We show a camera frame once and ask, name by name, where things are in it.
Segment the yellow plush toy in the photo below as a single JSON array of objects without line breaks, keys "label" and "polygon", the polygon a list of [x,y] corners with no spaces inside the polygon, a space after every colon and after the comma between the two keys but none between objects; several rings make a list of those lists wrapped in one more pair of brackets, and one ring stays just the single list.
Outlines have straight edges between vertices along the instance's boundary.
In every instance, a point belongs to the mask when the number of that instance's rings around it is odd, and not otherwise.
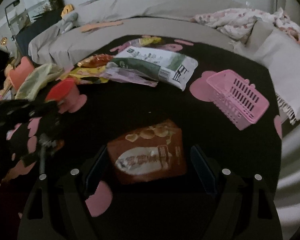
[{"label": "yellow plush toy", "polygon": [[62,12],[61,12],[61,18],[65,18],[65,16],[66,16],[67,14],[69,14],[70,12],[72,12],[73,10],[74,10],[73,5],[72,5],[72,4],[67,4],[67,5],[63,8],[63,10],[62,10]]}]

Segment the brown chip bag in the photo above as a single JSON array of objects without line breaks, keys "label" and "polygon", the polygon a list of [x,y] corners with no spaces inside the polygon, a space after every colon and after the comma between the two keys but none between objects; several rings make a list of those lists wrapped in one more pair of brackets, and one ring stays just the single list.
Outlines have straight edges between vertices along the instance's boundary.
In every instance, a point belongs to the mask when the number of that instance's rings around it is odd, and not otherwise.
[{"label": "brown chip bag", "polygon": [[107,144],[119,181],[148,182],[185,174],[181,129],[171,120],[138,128]]}]

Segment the pale purple wrapper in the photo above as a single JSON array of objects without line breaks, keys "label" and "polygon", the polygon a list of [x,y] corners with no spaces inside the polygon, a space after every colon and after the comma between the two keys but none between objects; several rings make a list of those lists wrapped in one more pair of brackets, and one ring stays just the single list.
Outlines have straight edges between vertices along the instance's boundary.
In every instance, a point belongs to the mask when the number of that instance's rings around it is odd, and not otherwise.
[{"label": "pale purple wrapper", "polygon": [[156,87],[158,84],[158,81],[153,81],[149,78],[141,77],[134,70],[119,67],[106,68],[98,75],[98,77],[102,77],[119,83],[134,83],[138,85],[146,85],[149,87]]}]

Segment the orange flat strip on sofa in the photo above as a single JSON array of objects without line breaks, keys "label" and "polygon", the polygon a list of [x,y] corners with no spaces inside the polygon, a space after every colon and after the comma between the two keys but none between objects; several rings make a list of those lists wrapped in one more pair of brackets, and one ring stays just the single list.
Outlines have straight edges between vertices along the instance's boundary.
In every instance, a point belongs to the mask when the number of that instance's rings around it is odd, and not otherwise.
[{"label": "orange flat strip on sofa", "polygon": [[112,27],[112,26],[118,26],[118,25],[122,25],[122,24],[123,24],[123,21],[92,23],[92,24],[86,24],[86,25],[80,27],[80,31],[82,33],[86,33],[91,30]]}]

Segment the red plastic kids chair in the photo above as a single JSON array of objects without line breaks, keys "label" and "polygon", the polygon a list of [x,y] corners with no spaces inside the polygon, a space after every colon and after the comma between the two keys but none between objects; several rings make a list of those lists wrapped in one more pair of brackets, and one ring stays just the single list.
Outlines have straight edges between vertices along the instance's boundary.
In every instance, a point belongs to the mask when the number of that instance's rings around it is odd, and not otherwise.
[{"label": "red plastic kids chair", "polygon": [[26,56],[22,57],[20,64],[9,72],[13,88],[17,91],[33,71],[34,66],[32,61]]}]

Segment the pink floral blanket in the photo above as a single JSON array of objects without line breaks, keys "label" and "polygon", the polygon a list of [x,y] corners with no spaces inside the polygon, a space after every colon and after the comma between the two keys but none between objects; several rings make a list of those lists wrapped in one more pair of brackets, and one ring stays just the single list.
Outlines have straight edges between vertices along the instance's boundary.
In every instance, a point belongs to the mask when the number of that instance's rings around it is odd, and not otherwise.
[{"label": "pink floral blanket", "polygon": [[300,26],[291,21],[282,8],[273,14],[251,8],[229,8],[213,13],[197,14],[190,21],[216,29],[233,40],[244,43],[251,35],[254,25],[261,21],[279,29],[300,45]]}]

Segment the glass fish tank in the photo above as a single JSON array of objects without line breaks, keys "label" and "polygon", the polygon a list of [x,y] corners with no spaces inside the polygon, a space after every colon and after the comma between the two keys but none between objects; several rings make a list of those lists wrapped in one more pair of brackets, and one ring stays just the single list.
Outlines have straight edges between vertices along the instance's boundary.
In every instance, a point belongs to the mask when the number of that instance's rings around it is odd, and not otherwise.
[{"label": "glass fish tank", "polygon": [[60,9],[63,5],[63,0],[14,0],[4,9],[8,29],[15,36],[44,13]]}]

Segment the black pink patterned tablecloth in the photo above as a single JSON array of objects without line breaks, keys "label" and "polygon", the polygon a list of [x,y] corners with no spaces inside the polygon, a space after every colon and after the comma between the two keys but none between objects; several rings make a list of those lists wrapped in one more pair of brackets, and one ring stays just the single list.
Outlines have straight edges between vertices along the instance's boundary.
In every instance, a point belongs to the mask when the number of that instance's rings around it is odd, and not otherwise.
[{"label": "black pink patterned tablecloth", "polygon": [[[227,50],[197,43],[183,53],[199,63],[191,81],[206,70],[231,69],[254,83],[270,105],[261,119],[240,131],[213,104],[189,89],[160,83],[151,88],[110,81],[81,85],[88,97],[76,113],[59,114],[47,127],[36,118],[29,124],[29,153],[0,182],[0,239],[18,239],[23,211],[39,181],[47,178],[45,158],[64,147],[106,146],[107,163],[97,189],[86,201],[93,217],[105,217],[101,239],[218,239],[211,235],[204,185],[194,169],[191,147],[224,148],[251,153],[272,177],[275,191],[281,165],[281,139],[274,126],[279,109],[265,67]],[[171,120],[182,131],[186,172],[178,177],[123,184],[110,163],[107,144],[136,128]]]}]

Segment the grey covered sofa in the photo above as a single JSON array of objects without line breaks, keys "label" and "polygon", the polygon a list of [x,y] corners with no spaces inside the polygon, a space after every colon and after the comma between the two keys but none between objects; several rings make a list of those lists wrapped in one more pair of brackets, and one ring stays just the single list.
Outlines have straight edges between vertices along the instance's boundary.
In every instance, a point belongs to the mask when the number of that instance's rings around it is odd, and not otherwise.
[{"label": "grey covered sofa", "polygon": [[[190,19],[197,14],[246,7],[233,0],[90,1],[72,11],[78,18],[70,31],[59,34],[57,22],[30,41],[28,53],[37,64],[55,63],[65,68],[126,35],[166,36],[229,50],[228,36]],[[80,31],[86,24],[115,21],[123,24]]]}]

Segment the grey plush toy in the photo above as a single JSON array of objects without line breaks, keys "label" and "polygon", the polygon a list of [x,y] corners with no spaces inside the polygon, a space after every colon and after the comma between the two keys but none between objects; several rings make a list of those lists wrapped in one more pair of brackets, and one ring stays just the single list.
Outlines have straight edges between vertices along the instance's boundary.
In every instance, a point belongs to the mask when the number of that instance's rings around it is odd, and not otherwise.
[{"label": "grey plush toy", "polygon": [[77,18],[78,18],[78,13],[76,12],[71,12],[69,14],[66,14],[64,18],[58,22],[58,27],[59,27],[58,33],[64,34],[70,31],[76,25]]}]

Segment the purple yellow snack wrapper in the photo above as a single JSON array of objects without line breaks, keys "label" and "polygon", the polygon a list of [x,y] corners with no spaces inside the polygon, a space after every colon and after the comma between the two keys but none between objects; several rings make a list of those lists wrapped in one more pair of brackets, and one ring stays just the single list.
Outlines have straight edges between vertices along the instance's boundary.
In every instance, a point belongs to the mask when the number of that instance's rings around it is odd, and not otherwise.
[{"label": "purple yellow snack wrapper", "polygon": [[136,45],[138,47],[147,47],[154,44],[160,44],[162,42],[162,38],[156,36],[142,37],[138,38]]}]

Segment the yellow snack bag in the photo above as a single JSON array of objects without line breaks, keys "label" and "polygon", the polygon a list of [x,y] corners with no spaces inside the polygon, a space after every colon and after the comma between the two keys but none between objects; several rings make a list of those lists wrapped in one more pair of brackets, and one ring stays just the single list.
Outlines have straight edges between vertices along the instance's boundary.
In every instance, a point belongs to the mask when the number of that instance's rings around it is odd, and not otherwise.
[{"label": "yellow snack bag", "polygon": [[74,79],[77,85],[107,83],[108,79],[100,76],[105,70],[105,65],[96,68],[77,67],[66,78]]}]

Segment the white fringed throw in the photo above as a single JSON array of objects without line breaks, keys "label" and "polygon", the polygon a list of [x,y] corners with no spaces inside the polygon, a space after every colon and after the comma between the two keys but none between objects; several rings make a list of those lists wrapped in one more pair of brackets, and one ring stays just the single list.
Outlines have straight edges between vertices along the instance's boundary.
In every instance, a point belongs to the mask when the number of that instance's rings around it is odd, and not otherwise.
[{"label": "white fringed throw", "polygon": [[300,45],[269,23],[257,21],[246,49],[252,60],[267,67],[279,108],[295,124],[300,120]]}]

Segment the pink plastic basket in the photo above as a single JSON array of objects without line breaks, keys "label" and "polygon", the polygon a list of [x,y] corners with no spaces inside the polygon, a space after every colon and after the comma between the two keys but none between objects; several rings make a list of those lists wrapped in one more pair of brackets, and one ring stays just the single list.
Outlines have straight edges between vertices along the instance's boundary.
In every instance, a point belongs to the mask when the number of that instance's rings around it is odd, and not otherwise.
[{"label": "pink plastic basket", "polygon": [[211,87],[210,100],[240,130],[260,120],[269,107],[269,101],[248,79],[227,69],[206,80]]}]

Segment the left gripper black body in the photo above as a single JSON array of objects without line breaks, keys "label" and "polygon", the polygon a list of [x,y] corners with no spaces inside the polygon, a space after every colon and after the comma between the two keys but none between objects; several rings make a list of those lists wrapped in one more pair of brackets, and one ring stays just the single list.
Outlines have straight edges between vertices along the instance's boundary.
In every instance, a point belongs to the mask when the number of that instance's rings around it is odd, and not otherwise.
[{"label": "left gripper black body", "polygon": [[0,101],[0,182],[29,153],[29,124],[38,118],[51,127],[59,117],[54,101]]}]

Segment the dark blue cabinet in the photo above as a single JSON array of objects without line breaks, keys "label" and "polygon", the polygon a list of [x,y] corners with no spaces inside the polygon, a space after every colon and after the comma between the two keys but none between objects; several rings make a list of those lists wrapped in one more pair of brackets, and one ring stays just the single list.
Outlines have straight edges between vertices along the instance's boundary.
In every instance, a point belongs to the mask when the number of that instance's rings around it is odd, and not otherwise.
[{"label": "dark blue cabinet", "polygon": [[29,43],[37,35],[45,31],[47,28],[51,27],[58,21],[62,19],[61,13],[63,8],[48,11],[43,13],[38,19],[36,19],[31,25],[23,27],[19,33],[16,35],[16,44],[21,52],[22,56],[28,55]]}]

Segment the grey curtain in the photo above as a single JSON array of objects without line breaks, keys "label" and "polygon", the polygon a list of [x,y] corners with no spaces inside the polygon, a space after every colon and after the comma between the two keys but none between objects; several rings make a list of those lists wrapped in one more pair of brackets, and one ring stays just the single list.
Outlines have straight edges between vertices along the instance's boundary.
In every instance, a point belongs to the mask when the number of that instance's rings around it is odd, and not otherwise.
[{"label": "grey curtain", "polygon": [[[275,0],[300,24],[300,0]],[[283,239],[300,239],[300,120],[282,125],[282,160],[275,205]]]}]

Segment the white green snack bag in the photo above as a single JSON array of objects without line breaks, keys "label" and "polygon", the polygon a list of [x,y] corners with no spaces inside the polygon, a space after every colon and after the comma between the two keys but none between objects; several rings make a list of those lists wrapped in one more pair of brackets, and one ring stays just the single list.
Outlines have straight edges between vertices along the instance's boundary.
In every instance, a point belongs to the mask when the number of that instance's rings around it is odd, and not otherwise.
[{"label": "white green snack bag", "polygon": [[152,80],[184,90],[198,61],[173,51],[130,46],[115,55],[107,67],[136,70]]}]

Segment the red paper piece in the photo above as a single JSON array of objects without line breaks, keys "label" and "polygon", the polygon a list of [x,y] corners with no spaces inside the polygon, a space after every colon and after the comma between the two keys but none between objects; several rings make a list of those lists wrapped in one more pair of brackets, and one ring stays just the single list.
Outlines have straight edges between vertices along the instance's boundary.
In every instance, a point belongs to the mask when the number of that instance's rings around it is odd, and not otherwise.
[{"label": "red paper piece", "polygon": [[74,79],[64,79],[51,88],[45,101],[62,101],[75,86],[76,83]]}]

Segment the red orange chip bag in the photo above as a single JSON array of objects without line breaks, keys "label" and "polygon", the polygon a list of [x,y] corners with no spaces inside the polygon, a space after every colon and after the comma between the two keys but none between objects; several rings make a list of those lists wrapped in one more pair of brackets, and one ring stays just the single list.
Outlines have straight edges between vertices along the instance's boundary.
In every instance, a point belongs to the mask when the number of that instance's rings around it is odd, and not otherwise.
[{"label": "red orange chip bag", "polygon": [[96,68],[100,66],[105,66],[108,62],[113,59],[113,56],[108,54],[97,54],[91,55],[82,61],[79,61],[77,65],[83,68]]}]

